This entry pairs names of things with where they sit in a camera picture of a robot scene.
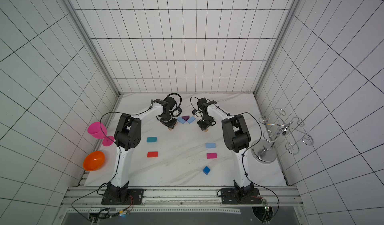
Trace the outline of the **light blue block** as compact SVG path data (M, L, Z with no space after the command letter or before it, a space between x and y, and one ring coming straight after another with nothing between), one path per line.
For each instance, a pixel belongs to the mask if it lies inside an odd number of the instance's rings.
M184 124L186 121L182 117L177 117L178 122Z
M193 121L195 121L196 120L196 118L195 117L190 117L188 120L187 120L187 122L189 123L189 124L191 124Z
M216 148L215 143L206 143L206 149L214 149L214 148Z

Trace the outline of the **teal block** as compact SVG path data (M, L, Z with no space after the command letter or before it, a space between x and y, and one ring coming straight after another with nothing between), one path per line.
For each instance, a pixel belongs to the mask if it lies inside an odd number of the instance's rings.
M156 143L157 137L147 137L147 143Z

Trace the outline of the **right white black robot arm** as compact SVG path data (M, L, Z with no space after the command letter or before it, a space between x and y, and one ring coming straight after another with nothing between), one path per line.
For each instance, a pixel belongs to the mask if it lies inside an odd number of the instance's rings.
M197 121L197 124L202 131L206 131L217 122L221 122L224 143L232 154L235 171L234 189L232 192L221 190L222 203L260 204L259 194L245 171L248 166L244 162L251 142L246 120L241 114L229 115L216 103L213 100L200 98L197 101L198 109L194 110L193 113L200 114L200 120Z

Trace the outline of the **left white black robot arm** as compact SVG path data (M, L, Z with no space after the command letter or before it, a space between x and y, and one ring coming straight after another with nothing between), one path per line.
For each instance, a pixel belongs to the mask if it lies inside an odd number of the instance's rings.
M104 198L108 202L125 203L130 197L129 166L134 149L139 145L142 137L142 125L152 118L157 118L168 129L174 129L176 117L182 113L182 97L171 93L163 100L151 100L149 108L136 114L119 112L121 115L115 130L114 138L117 146L117 161L113 168L114 175L106 183Z

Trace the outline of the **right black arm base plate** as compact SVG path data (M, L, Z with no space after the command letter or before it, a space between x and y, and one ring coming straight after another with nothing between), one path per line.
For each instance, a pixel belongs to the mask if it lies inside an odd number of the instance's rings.
M234 188L220 189L218 196L223 205L261 205L262 198L258 189L246 191L244 195L236 192Z

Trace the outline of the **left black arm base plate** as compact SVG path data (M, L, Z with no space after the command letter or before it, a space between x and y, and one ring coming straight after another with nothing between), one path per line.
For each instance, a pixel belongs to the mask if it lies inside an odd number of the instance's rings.
M119 191L106 190L102 199L102 205L141 205L144 189L122 189Z

